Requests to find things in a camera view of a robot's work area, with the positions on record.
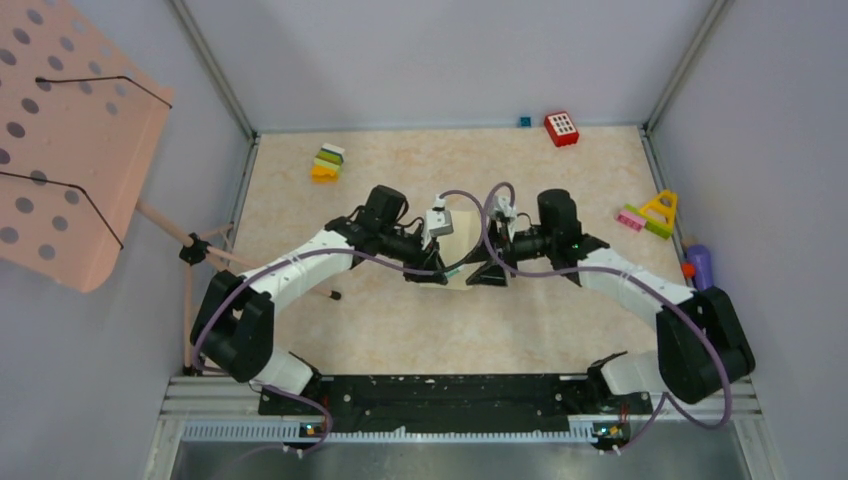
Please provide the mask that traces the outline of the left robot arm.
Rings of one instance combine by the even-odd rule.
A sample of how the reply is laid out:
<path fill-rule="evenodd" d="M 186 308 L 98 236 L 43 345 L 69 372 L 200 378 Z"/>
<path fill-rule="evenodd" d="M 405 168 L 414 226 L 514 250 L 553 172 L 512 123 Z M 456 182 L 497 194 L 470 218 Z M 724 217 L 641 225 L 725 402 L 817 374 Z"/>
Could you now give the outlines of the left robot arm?
<path fill-rule="evenodd" d="M 365 260 L 401 271 L 409 281 L 446 283 L 436 242 L 453 230 L 446 197 L 436 197 L 412 233 L 400 224 L 407 205 L 402 193 L 378 185 L 352 214 L 330 220 L 292 252 L 243 274 L 216 274 L 191 331 L 193 361 L 210 360 L 239 383 L 282 391 L 297 413 L 314 410 L 321 397 L 315 371 L 276 345 L 276 318 L 314 287 Z"/>

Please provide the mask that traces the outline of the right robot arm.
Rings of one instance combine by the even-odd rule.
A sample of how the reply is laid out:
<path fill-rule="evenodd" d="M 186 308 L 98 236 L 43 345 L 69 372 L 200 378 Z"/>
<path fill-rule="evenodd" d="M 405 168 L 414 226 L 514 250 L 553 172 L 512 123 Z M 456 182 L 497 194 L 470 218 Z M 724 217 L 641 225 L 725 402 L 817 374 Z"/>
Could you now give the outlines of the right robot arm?
<path fill-rule="evenodd" d="M 716 286 L 696 290 L 657 276 L 584 232 L 568 191 L 548 189 L 536 197 L 539 221 L 515 227 L 515 195 L 501 196 L 499 183 L 483 203 L 489 223 L 482 247 L 503 271 L 521 275 L 522 261 L 545 258 L 549 276 L 616 301 L 656 334 L 656 348 L 613 354 L 595 362 L 597 378 L 586 385 L 589 404 L 612 412 L 641 392 L 669 393 L 694 405 L 756 368 L 753 351 L 730 296 Z"/>

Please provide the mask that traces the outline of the yellow envelope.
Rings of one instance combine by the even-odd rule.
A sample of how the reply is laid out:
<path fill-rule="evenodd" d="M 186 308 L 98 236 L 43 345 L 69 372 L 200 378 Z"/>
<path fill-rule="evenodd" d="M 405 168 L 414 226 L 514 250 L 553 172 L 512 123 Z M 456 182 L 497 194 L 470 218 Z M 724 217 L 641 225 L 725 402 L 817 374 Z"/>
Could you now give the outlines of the yellow envelope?
<path fill-rule="evenodd" d="M 477 245 L 481 233 L 480 217 L 477 212 L 451 210 L 454 232 L 451 235 L 438 237 L 437 240 L 441 243 L 446 262 L 451 264 L 461 260 L 466 254 L 471 252 Z M 425 289 L 443 289 L 454 291 L 472 290 L 472 286 L 466 285 L 466 279 L 481 265 L 464 264 L 463 270 L 458 274 L 448 278 L 448 284 L 438 286 L 432 284 L 419 284 L 419 287 Z"/>

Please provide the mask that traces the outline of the glue stick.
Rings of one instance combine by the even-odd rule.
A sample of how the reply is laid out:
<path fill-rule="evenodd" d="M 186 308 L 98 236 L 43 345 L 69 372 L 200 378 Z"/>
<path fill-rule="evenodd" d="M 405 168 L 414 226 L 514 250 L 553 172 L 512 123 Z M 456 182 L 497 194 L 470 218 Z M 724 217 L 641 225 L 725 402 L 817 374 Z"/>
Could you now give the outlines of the glue stick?
<path fill-rule="evenodd" d="M 454 275 L 458 274 L 459 272 L 461 272 L 461 271 L 463 270 L 463 268 L 464 268 L 464 266 L 459 266 L 459 267 L 457 267 L 457 268 L 454 268 L 454 269 L 452 269 L 452 270 L 449 270 L 449 271 L 445 272 L 445 274 L 444 274 L 444 275 L 445 275 L 447 278 L 451 278 L 452 276 L 454 276 Z"/>

